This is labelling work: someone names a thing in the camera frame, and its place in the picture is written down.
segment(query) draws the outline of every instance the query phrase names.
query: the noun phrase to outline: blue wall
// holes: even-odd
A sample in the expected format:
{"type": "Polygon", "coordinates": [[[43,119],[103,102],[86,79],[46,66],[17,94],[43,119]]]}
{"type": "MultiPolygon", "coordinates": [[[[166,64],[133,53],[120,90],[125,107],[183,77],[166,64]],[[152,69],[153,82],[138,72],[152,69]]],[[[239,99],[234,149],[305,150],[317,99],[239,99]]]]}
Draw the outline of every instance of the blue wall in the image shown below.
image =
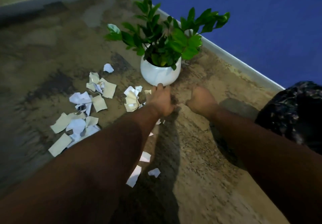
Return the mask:
{"type": "Polygon", "coordinates": [[[221,29],[204,36],[284,87],[322,84],[322,0],[152,0],[176,19],[205,9],[229,11],[221,29]]]}

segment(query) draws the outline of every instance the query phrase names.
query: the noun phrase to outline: floor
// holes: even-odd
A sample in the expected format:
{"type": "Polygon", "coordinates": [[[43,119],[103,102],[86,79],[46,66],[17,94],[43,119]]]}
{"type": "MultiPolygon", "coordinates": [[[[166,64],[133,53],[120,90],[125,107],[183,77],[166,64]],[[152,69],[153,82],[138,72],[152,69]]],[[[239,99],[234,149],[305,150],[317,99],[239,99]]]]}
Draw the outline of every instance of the floor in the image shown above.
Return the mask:
{"type": "MultiPolygon", "coordinates": [[[[109,109],[91,112],[102,128],[126,112],[128,86],[151,88],[140,74],[140,57],[102,38],[107,23],[137,23],[135,13],[130,0],[80,0],[1,27],[0,196],[52,159],[48,149],[60,133],[49,126],[62,112],[75,112],[68,97],[86,91],[89,72],[117,84],[114,98],[105,99],[109,109]],[[115,72],[103,72],[105,63],[115,72]]],[[[139,180],[125,189],[111,223],[288,223],[215,129],[185,106],[194,84],[249,118],[274,95],[206,49],[184,62],[172,85],[178,108],[153,130],[145,147],[151,163],[139,163],[139,180]],[[147,175],[155,167],[156,179],[147,175]]]]}

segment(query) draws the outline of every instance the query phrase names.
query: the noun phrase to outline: human arm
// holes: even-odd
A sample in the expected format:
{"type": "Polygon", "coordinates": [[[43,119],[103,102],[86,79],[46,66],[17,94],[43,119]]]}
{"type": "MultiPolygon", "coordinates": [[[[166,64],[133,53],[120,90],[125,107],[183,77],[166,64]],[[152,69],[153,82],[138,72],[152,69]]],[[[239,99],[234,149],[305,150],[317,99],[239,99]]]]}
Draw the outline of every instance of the human arm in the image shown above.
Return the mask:
{"type": "Polygon", "coordinates": [[[213,122],[250,175],[291,223],[322,219],[322,156],[217,104],[203,87],[190,109],[213,122]]]}
{"type": "Polygon", "coordinates": [[[170,88],[153,87],[146,106],[72,146],[2,199],[0,222],[107,222],[155,123],[173,108],[170,88]]]}

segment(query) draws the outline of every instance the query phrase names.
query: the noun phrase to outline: potted plant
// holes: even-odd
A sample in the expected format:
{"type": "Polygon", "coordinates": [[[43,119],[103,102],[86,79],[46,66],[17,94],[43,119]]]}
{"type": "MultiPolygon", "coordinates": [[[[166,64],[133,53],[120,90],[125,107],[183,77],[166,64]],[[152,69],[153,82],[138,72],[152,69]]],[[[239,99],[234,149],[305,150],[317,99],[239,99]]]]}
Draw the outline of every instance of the potted plant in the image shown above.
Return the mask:
{"type": "Polygon", "coordinates": [[[133,49],[142,56],[141,73],[151,85],[162,83],[164,86],[173,83],[181,70],[181,59],[192,59],[200,51],[201,35],[213,29],[223,27],[230,17],[229,12],[219,15],[217,11],[205,10],[195,19],[195,8],[191,8],[188,18],[180,18],[181,26],[176,19],[169,16],[159,22],[160,15],[155,14],[160,3],[153,6],[151,0],[135,1],[142,15],[135,15],[146,25],[133,26],[128,22],[122,23],[128,32],[108,24],[110,31],[106,40],[122,40],[127,44],[126,49],[133,49]]]}

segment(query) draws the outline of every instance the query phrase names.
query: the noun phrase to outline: person's left arm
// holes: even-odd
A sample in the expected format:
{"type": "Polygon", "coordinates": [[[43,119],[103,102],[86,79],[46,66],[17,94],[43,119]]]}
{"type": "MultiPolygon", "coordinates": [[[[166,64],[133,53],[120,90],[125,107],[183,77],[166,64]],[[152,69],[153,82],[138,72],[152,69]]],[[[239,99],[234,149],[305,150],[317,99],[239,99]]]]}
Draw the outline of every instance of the person's left arm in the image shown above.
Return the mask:
{"type": "Polygon", "coordinates": [[[170,88],[153,87],[146,106],[72,146],[2,199],[1,222],[109,220],[151,130],[173,109],[170,88]]]}

